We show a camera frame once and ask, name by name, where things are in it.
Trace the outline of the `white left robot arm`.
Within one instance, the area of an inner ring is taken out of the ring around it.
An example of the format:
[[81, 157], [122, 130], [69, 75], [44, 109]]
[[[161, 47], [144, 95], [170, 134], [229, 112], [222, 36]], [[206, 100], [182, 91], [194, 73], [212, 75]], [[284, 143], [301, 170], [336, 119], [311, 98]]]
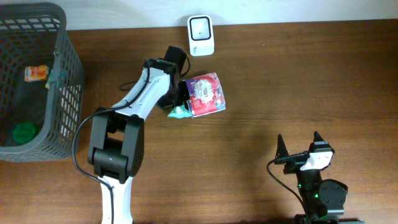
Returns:
[[101, 183], [103, 223], [132, 223], [131, 185], [144, 158], [144, 122], [155, 106], [171, 110], [188, 99], [181, 81], [189, 61], [170, 46], [162, 58], [145, 60], [141, 77], [110, 109], [98, 108], [92, 120], [88, 163]]

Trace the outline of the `teal toilet tissue wipes pack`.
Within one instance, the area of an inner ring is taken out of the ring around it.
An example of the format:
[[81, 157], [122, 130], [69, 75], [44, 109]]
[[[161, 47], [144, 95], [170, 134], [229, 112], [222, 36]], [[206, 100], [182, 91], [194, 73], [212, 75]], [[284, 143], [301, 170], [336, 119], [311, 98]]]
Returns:
[[167, 115], [169, 118], [189, 118], [192, 116], [190, 110], [186, 109], [184, 105], [176, 106], [171, 112]]

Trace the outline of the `green lid jar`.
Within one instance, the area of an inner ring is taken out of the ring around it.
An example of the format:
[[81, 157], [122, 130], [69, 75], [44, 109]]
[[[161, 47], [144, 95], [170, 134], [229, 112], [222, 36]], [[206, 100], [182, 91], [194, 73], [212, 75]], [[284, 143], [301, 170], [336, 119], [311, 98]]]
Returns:
[[18, 144], [26, 144], [38, 135], [39, 129], [31, 122], [18, 123], [12, 130], [12, 140]]

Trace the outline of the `red purple tissue pack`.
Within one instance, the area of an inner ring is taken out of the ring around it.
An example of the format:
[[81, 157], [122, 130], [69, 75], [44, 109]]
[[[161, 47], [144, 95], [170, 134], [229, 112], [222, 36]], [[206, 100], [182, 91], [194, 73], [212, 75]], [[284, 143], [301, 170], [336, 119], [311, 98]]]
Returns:
[[185, 80], [188, 109], [194, 118], [226, 109], [223, 89], [215, 72]]

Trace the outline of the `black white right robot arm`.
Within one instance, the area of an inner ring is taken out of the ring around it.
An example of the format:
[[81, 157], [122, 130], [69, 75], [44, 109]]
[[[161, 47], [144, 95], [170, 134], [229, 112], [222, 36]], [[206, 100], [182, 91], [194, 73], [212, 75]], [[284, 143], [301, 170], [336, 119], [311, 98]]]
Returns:
[[271, 164], [283, 165], [284, 174], [295, 174], [298, 192], [281, 182], [270, 169], [271, 177], [293, 193], [299, 200], [304, 214], [294, 216], [294, 223], [362, 223], [357, 218], [344, 218], [344, 204], [348, 186], [334, 179], [322, 179], [321, 171], [331, 165], [335, 150], [318, 132], [313, 134], [313, 142], [307, 151], [289, 154], [283, 137], [277, 137], [277, 150]]

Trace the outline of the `orange tissue packet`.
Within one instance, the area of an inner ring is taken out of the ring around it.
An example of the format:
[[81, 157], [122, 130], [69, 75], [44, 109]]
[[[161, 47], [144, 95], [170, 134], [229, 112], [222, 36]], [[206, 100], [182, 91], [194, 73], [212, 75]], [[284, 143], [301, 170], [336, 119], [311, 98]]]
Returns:
[[47, 80], [50, 69], [46, 65], [28, 66], [24, 70], [24, 80], [26, 82], [37, 82]]

